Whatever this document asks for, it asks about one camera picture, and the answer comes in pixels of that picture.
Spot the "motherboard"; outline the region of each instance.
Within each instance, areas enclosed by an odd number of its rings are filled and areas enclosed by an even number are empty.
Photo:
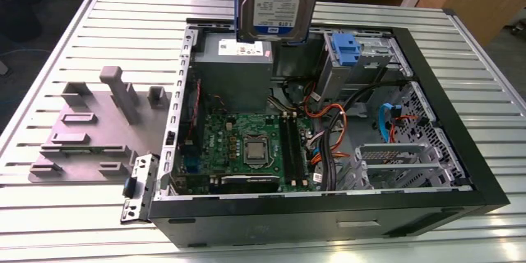
[[[309,118],[264,114],[211,114],[205,120],[201,157],[183,156],[174,176],[178,194],[304,192],[309,179]]]

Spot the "green circuit board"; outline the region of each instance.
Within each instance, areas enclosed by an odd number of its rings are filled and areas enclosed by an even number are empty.
[[[312,132],[312,120],[298,118],[298,134],[304,137]],[[280,117],[277,115],[261,114],[233,114],[207,115],[205,123],[203,153],[201,159],[186,159],[185,164],[189,173],[197,174],[190,180],[187,187],[195,194],[206,192],[207,184],[199,175],[222,174],[266,174],[278,176],[281,179],[282,192],[313,191],[314,184],[309,179],[308,160],[305,152],[301,151],[305,163],[305,182],[292,184],[286,182],[282,143],[280,133]],[[268,162],[262,165],[247,165],[246,163],[246,142],[265,142],[265,149],[269,155]]]

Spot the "expansion slot bracket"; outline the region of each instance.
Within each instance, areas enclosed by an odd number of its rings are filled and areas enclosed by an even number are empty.
[[[155,176],[159,168],[159,156],[147,154],[137,158],[131,177],[126,180],[123,195],[126,197],[122,224],[151,223],[150,205],[154,194]]]

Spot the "metal table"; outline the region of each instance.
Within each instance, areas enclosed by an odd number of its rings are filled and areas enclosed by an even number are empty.
[[[138,91],[151,85],[170,89],[186,18],[231,19],[233,13],[233,0],[85,0],[0,137],[0,258],[130,260],[143,254],[195,262],[526,261],[525,102],[457,17],[437,9],[320,3],[314,23],[410,29],[510,197],[505,208],[414,238],[177,249],[154,225],[119,225],[122,185],[29,182],[30,164],[65,104],[66,82],[106,89],[99,71],[118,65]]]

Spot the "ram slot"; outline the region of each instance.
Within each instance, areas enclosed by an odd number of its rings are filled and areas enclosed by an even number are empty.
[[[304,157],[302,157],[302,145],[301,136],[298,131],[297,118],[289,118],[289,141],[290,141],[290,154],[294,166],[294,180],[297,184],[302,184],[305,179],[305,169],[304,169]]]
[[[286,173],[286,183],[290,184],[294,180],[294,165],[290,154],[290,138],[289,138],[289,124],[288,118],[280,118],[280,141],[282,142],[282,157],[284,157],[284,170]]]

